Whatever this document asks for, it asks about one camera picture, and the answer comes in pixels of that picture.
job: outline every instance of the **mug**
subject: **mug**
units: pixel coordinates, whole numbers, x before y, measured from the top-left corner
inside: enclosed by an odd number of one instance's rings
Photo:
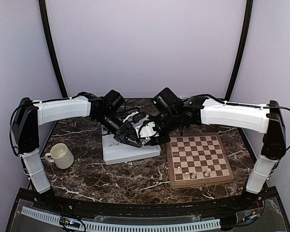
[[[45,154],[48,162],[55,163],[60,169],[69,168],[74,162],[74,156],[65,144],[56,144]]]

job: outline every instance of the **pawn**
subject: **pawn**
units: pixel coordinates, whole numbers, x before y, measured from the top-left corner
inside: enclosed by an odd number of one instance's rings
[[[185,179],[188,179],[188,177],[189,177],[189,172],[186,172],[186,173],[184,174],[184,178],[185,178]]]
[[[196,177],[196,175],[197,175],[197,172],[194,171],[194,173],[191,175],[191,178],[194,179]]]

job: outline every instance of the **marble table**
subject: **marble table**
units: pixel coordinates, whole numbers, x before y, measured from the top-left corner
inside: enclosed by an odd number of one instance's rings
[[[127,108],[138,106],[158,114],[149,99],[127,99]],[[235,179],[227,184],[194,188],[170,188],[165,145],[158,157],[106,165],[102,154],[101,126],[89,117],[57,123],[43,156],[57,143],[65,143],[74,154],[73,165],[61,170],[42,156],[49,181],[57,196],[104,203],[185,203],[241,194],[253,161],[237,128],[191,126],[185,133],[217,132],[227,153]]]

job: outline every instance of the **chessboard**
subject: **chessboard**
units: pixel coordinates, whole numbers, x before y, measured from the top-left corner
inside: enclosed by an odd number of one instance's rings
[[[172,188],[215,185],[234,179],[219,134],[170,135],[167,144]]]

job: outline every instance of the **white robotic arm segment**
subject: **white robotic arm segment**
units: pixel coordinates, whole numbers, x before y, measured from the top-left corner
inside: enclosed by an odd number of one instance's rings
[[[78,96],[68,100],[41,101],[40,103],[34,104],[34,106],[38,107],[39,126],[71,117],[86,117],[90,114],[90,102],[84,96]]]
[[[269,125],[267,115],[270,109],[264,109],[266,104],[259,104],[261,108],[234,106],[221,104],[214,99],[207,99],[201,109],[202,124],[225,125],[231,127],[245,128],[259,133],[266,133]]]

